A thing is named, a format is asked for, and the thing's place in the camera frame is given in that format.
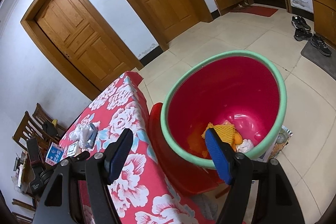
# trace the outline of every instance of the cabinet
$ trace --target cabinet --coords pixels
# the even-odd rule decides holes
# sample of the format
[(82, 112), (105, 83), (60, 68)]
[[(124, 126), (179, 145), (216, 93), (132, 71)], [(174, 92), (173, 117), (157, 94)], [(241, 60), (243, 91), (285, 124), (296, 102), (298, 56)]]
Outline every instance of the cabinet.
[(336, 0), (313, 0), (314, 30), (336, 45)]

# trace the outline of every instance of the red chair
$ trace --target red chair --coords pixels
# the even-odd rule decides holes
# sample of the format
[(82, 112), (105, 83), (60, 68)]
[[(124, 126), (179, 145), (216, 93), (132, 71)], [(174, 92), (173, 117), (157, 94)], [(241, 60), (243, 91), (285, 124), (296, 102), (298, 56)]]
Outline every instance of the red chair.
[(209, 174), (203, 168), (187, 162), (177, 155), (167, 144), (161, 131), (160, 114), (162, 103), (152, 107), (148, 137), (152, 143), (157, 160), (173, 187), (184, 196), (205, 193), (223, 183), (216, 173)]

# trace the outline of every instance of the red tablecloth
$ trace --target red tablecloth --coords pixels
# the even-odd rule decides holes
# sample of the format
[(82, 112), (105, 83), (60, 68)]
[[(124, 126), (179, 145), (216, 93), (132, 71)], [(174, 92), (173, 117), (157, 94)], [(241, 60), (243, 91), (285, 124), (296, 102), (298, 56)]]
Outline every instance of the red tablecloth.
[[(80, 115), (60, 141), (67, 148), (74, 141), (69, 134), (76, 125), (89, 120), (98, 128), (91, 156), (115, 142), (124, 128), (130, 128), (134, 142), (120, 177), (109, 186), (114, 206), (125, 224), (214, 223), (206, 220), (189, 198), (178, 194), (158, 165), (146, 134), (148, 108), (139, 90), (139, 74), (126, 72), (107, 87)], [(92, 210), (86, 190), (81, 183), (81, 197), (87, 224), (93, 224)]]

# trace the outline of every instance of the gray floor mat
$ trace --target gray floor mat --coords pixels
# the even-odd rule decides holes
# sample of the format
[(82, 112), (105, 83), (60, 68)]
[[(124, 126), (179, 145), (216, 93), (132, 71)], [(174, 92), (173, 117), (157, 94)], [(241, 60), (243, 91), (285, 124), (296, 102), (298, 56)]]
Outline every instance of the gray floor mat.
[(331, 47), (328, 48), (331, 50), (331, 56), (324, 56), (310, 44), (310, 41), (308, 41), (302, 49), (301, 55), (318, 65), (336, 80), (336, 51)]

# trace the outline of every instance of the screw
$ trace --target screw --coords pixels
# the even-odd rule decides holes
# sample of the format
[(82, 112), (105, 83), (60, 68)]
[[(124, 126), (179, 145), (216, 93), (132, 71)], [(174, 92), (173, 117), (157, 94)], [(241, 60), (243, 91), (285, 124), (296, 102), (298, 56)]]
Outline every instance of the screw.
[(239, 160), (242, 160), (245, 157), (245, 155), (243, 153), (236, 153), (235, 157)]
[(69, 161), (66, 159), (66, 160), (62, 160), (61, 161), (61, 166), (66, 166), (68, 165)]
[(270, 159), (269, 162), (270, 162), (272, 165), (278, 165), (278, 164), (279, 164), (278, 160), (276, 160), (276, 159)]
[(104, 154), (102, 152), (98, 152), (98, 153), (95, 153), (94, 158), (98, 160), (98, 159), (101, 159), (103, 155)]

